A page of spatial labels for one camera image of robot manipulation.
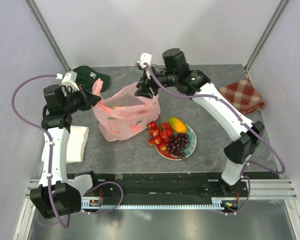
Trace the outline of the pink plastic bag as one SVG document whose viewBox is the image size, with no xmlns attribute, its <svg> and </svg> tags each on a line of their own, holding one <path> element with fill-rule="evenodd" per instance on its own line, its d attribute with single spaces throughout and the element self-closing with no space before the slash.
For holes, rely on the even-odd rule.
<svg viewBox="0 0 300 240">
<path fill-rule="evenodd" d="M 102 97 L 92 108 L 106 141 L 124 141 L 139 134 L 161 113 L 158 95 L 153 98 L 135 96 L 136 89 L 134 82 L 112 97 Z"/>
</svg>

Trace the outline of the red fake cherry bunch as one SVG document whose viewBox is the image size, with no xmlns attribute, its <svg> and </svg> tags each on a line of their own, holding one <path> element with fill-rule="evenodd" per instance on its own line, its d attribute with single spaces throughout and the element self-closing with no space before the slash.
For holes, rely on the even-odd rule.
<svg viewBox="0 0 300 240">
<path fill-rule="evenodd" d="M 160 115 L 156 120 L 153 120 L 147 124 L 148 134 L 150 139 L 148 144 L 154 146 L 159 151 L 167 151 L 170 139 L 174 133 L 170 124 L 167 121 L 163 121 Z"/>
</svg>

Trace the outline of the yellow fake mango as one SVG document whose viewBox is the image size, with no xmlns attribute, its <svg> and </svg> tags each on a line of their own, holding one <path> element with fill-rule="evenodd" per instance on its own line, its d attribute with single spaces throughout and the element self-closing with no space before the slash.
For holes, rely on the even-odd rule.
<svg viewBox="0 0 300 240">
<path fill-rule="evenodd" d="M 172 129 L 179 134 L 185 134 L 188 131 L 187 125 L 177 117 L 169 118 L 168 123 Z"/>
</svg>

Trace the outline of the dark red fake grape bunch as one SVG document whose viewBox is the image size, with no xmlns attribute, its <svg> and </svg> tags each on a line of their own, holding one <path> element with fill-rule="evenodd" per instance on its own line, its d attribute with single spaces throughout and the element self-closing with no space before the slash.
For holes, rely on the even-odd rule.
<svg viewBox="0 0 300 240">
<path fill-rule="evenodd" d="M 189 135 L 186 133 L 178 133 L 173 135 L 166 144 L 168 153 L 175 158 L 186 161 L 185 149 L 190 145 Z"/>
</svg>

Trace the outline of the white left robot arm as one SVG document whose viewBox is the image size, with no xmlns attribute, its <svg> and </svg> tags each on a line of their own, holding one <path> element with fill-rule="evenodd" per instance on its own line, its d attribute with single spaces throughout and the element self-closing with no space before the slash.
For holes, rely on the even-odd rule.
<svg viewBox="0 0 300 240">
<path fill-rule="evenodd" d="M 83 86 L 53 84 L 43 90 L 46 104 L 42 111 L 44 130 L 43 169 L 37 188 L 30 191 L 30 200 L 45 219 L 77 213 L 82 197 L 96 196 L 100 185 L 93 180 L 93 171 L 78 174 L 73 181 L 67 178 L 67 146 L 71 133 L 72 114 L 92 109 L 101 97 Z"/>
</svg>

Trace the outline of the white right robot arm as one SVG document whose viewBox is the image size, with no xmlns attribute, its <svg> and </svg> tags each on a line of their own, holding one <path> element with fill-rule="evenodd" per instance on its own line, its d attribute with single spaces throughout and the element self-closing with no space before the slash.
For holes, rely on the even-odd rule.
<svg viewBox="0 0 300 240">
<path fill-rule="evenodd" d="M 143 76 L 134 94 L 152 99 L 159 89 L 166 91 L 168 87 L 175 87 L 179 92 L 176 97 L 194 100 L 214 117 L 232 140 L 224 148 L 227 161 L 219 180 L 220 193 L 230 197 L 237 191 L 244 167 L 259 145 L 258 138 L 265 126 L 261 121 L 253 122 L 236 110 L 201 70 L 190 69 L 179 48 L 166 50 L 162 57 L 165 68 L 156 72 L 151 66 L 152 55 L 140 55 L 136 65 L 143 71 Z"/>
</svg>

